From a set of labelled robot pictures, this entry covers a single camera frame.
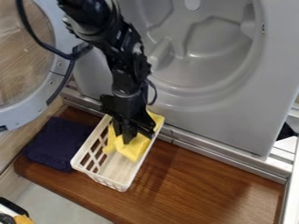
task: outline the basket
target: basket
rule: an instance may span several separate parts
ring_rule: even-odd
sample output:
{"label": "basket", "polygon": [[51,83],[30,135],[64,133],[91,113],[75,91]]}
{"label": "basket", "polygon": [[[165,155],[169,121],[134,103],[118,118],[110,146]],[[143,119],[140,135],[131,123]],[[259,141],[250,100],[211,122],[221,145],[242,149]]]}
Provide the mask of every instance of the basket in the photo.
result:
{"label": "basket", "polygon": [[141,158],[132,162],[117,151],[108,155],[103,153],[102,150],[108,143],[108,127],[111,123],[112,117],[105,115],[73,157],[71,166],[74,170],[86,173],[95,182],[125,192],[131,186],[163,125],[159,127]]}

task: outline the dark blue cloth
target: dark blue cloth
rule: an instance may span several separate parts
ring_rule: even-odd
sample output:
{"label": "dark blue cloth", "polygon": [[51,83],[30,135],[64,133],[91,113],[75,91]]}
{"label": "dark blue cloth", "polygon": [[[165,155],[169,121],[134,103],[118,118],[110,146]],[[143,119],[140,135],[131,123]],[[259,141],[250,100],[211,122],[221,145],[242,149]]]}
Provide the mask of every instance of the dark blue cloth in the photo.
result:
{"label": "dark blue cloth", "polygon": [[94,127],[52,117],[24,148],[24,154],[33,162],[70,172],[71,159],[93,129]]}

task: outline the washing machine door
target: washing machine door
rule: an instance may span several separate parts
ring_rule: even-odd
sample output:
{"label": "washing machine door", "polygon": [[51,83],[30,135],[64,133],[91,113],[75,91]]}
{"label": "washing machine door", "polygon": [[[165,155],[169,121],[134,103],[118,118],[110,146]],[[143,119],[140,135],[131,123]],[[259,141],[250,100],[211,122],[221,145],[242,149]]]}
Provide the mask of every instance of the washing machine door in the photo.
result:
{"label": "washing machine door", "polygon": [[[266,156],[298,92],[299,2],[119,4],[143,36],[152,64],[158,100],[151,109],[180,129]],[[101,59],[97,52],[94,57]],[[96,75],[83,68],[75,74],[77,84],[84,95],[98,98],[107,82],[92,82]]]}
{"label": "washing machine door", "polygon": [[[65,53],[79,44],[66,31],[56,1],[24,0],[24,6],[43,41]],[[15,1],[0,0],[0,130],[16,129],[43,113],[65,84],[68,65],[32,40]]]}

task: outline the wooden surface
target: wooden surface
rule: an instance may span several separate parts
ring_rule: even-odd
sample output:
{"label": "wooden surface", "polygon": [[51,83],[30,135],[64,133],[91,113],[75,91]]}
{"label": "wooden surface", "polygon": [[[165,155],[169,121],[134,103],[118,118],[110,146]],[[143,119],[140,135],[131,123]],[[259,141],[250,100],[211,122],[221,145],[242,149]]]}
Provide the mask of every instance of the wooden surface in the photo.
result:
{"label": "wooden surface", "polygon": [[[64,118],[96,124],[69,108]],[[116,223],[272,224],[282,185],[157,140],[125,193],[20,157],[21,176]]]}
{"label": "wooden surface", "polygon": [[63,107],[61,98],[56,99],[40,117],[24,127],[0,133],[0,175],[10,161],[41,130],[50,116]]}

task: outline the yellow sponge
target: yellow sponge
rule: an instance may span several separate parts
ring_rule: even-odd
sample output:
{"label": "yellow sponge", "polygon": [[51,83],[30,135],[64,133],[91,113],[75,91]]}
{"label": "yellow sponge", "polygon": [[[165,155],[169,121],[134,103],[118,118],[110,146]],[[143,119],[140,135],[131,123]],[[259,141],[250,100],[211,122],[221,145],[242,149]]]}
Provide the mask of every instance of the yellow sponge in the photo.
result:
{"label": "yellow sponge", "polygon": [[[164,117],[150,112],[149,115],[156,123],[154,131],[157,132],[163,124]],[[103,149],[103,152],[109,154],[113,151],[118,151],[126,158],[129,158],[130,160],[135,162],[145,152],[149,144],[150,140],[140,133],[138,133],[138,135],[133,138],[129,144],[124,144],[122,135],[115,136],[115,129],[112,125],[110,125],[108,128],[108,145]]]}

